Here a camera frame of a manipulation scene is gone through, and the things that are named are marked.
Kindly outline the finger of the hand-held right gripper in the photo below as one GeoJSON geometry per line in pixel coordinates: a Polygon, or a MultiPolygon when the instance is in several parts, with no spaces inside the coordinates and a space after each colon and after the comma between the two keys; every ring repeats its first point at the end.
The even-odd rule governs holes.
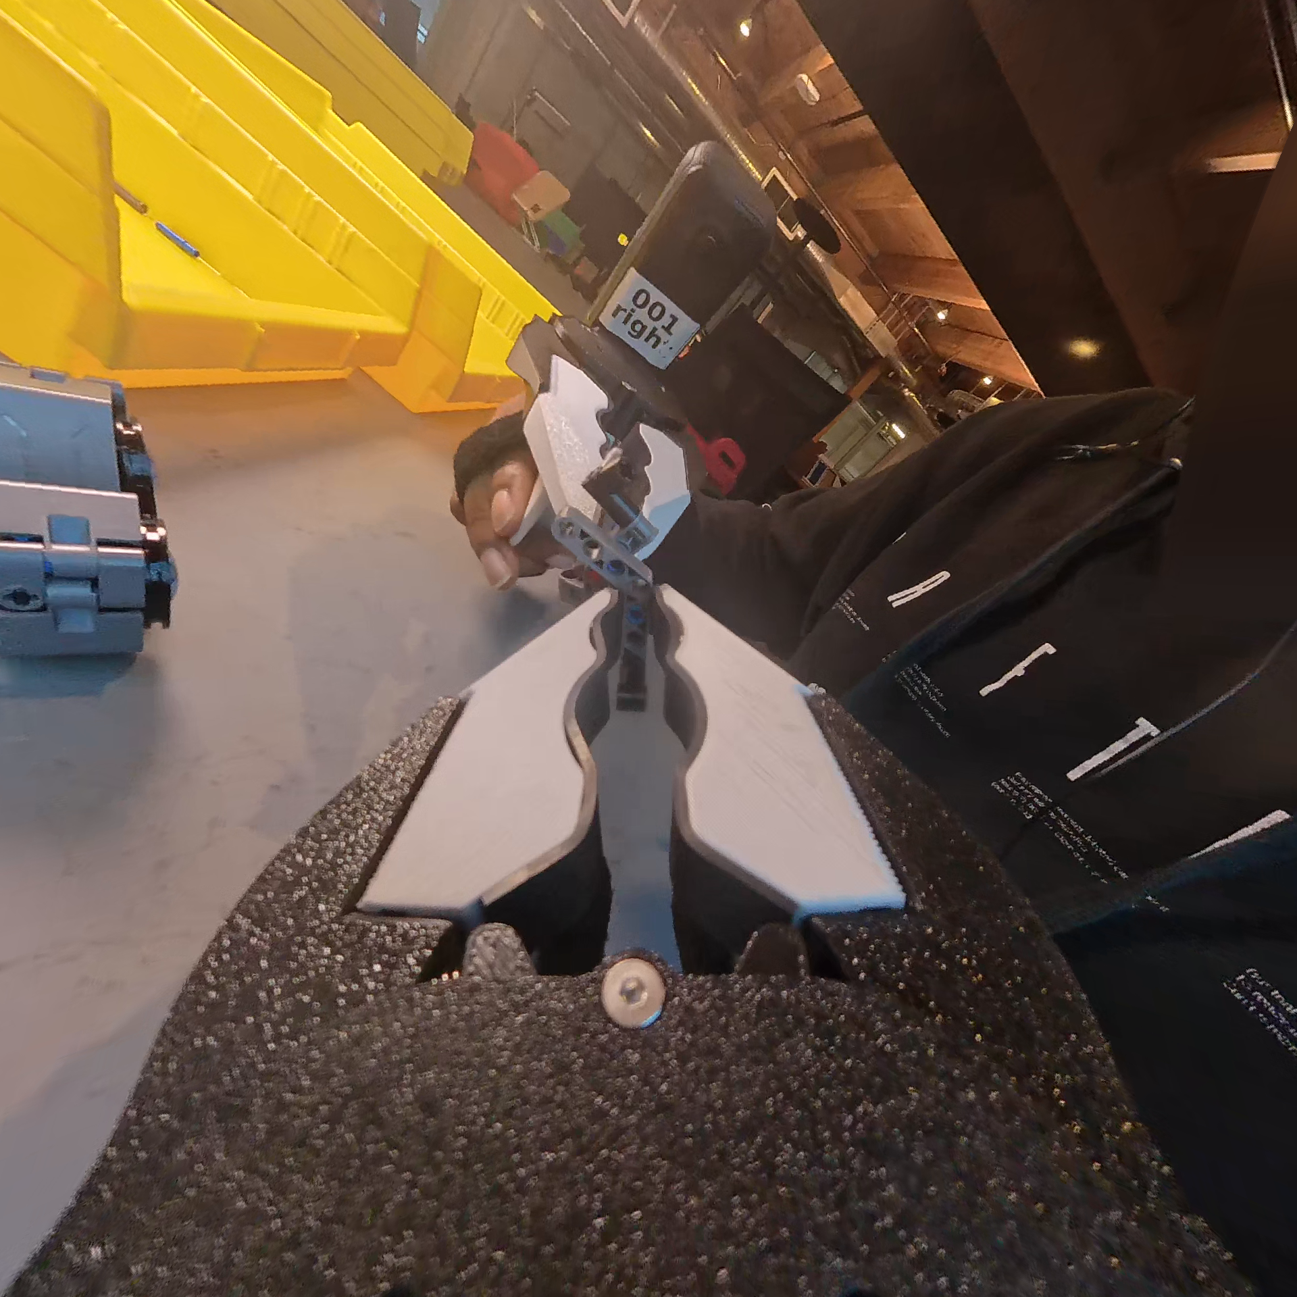
{"type": "Polygon", "coordinates": [[[601,468],[609,445],[599,425],[606,407],[609,394],[577,365],[565,357],[549,361],[549,379],[525,422],[535,485],[513,548],[521,548],[533,530],[550,527],[565,511],[601,524],[606,510],[584,482],[601,468]]]}
{"type": "Polygon", "coordinates": [[[652,425],[642,425],[635,437],[648,452],[642,474],[648,485],[635,505],[635,521],[622,527],[622,548],[635,561],[649,561],[693,503],[689,454],[667,431],[652,425]]]}

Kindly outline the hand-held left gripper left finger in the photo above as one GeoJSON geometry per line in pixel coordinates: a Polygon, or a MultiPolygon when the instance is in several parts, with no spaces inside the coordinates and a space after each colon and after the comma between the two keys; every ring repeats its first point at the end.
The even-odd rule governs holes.
{"type": "Polygon", "coordinates": [[[601,962],[611,876],[589,743],[611,716],[619,639],[622,603],[606,590],[464,689],[359,911],[459,933],[506,925],[542,976],[601,962]]]}

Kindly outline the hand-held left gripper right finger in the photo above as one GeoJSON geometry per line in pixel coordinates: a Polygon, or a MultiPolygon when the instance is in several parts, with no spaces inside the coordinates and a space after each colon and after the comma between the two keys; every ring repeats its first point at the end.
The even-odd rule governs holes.
{"type": "Polygon", "coordinates": [[[655,586],[655,653],[684,743],[667,849],[684,970],[734,973],[765,927],[904,911],[904,878],[813,710],[822,693],[671,586],[655,586]]]}

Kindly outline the grey brick beam piece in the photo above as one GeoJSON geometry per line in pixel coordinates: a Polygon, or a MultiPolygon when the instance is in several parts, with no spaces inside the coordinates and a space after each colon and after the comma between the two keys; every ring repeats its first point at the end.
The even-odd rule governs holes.
{"type": "Polygon", "coordinates": [[[593,474],[574,489],[550,498],[555,540],[574,564],[609,586],[643,600],[652,574],[643,548],[655,540],[648,518],[649,474],[642,452],[606,449],[593,474]]]}

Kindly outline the grey desk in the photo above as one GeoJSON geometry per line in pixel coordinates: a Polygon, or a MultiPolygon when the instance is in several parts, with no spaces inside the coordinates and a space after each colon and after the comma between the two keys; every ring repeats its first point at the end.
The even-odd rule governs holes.
{"type": "MultiPolygon", "coordinates": [[[[655,942],[535,973],[506,925],[359,911],[464,689],[573,605],[486,586],[450,417],[166,394],[180,592],[124,672],[3,698],[3,1294],[808,1294],[836,1289],[816,986],[655,942]]],[[[666,682],[589,753],[667,871],[666,682]]]]}

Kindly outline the person's right hand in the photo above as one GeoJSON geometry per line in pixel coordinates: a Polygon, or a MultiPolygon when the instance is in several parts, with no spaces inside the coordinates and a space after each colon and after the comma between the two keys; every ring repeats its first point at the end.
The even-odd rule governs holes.
{"type": "Polygon", "coordinates": [[[526,553],[513,545],[533,489],[535,465],[526,452],[517,459],[479,474],[459,498],[450,498],[450,514],[464,527],[473,553],[479,558],[480,574],[491,590],[513,590],[521,579],[539,579],[549,573],[549,561],[526,553]]]}

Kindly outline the beige chair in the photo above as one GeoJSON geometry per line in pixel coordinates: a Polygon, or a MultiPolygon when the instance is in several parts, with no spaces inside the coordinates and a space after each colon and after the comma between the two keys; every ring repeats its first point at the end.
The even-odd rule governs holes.
{"type": "Polygon", "coordinates": [[[568,202],[568,186],[560,184],[558,174],[550,173],[535,173],[533,179],[526,179],[516,193],[513,193],[513,205],[517,214],[517,230],[526,239],[526,243],[539,252],[550,249],[550,230],[549,221],[555,214],[563,214],[565,202],[568,202]]]}

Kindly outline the red chair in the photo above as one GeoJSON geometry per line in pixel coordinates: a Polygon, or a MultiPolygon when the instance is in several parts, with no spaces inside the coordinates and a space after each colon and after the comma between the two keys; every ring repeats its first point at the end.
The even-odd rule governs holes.
{"type": "Polygon", "coordinates": [[[526,146],[513,140],[506,130],[479,120],[473,130],[473,153],[464,184],[509,227],[521,223],[516,193],[531,184],[542,166],[533,159],[526,146]]]}

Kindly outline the yellow storage bin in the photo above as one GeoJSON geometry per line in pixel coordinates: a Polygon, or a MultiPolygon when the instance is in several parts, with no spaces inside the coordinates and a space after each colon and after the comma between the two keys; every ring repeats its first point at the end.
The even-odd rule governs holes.
{"type": "Polygon", "coordinates": [[[364,124],[417,179],[459,186],[473,132],[341,0],[224,0],[234,24],[330,97],[347,124],[364,124]]]}
{"type": "Polygon", "coordinates": [[[517,392],[509,353],[555,305],[217,4],[7,0],[0,24],[7,357],[127,388],[362,371],[413,412],[517,392]]]}

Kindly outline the person's black hoodie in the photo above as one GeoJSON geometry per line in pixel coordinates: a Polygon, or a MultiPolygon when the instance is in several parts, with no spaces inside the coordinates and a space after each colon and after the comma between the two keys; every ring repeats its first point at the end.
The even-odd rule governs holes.
{"type": "Polygon", "coordinates": [[[1031,903],[1194,1212],[1294,1294],[1294,622],[1158,592],[1186,465],[1175,422],[866,480],[890,653],[846,703],[1031,903]]]}

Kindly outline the grey twin engine brick model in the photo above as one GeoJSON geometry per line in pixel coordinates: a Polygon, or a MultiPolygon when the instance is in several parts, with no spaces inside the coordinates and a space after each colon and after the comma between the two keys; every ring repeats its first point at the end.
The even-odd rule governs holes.
{"type": "Polygon", "coordinates": [[[138,655],[179,570],[124,388],[0,365],[0,653],[138,655]]]}

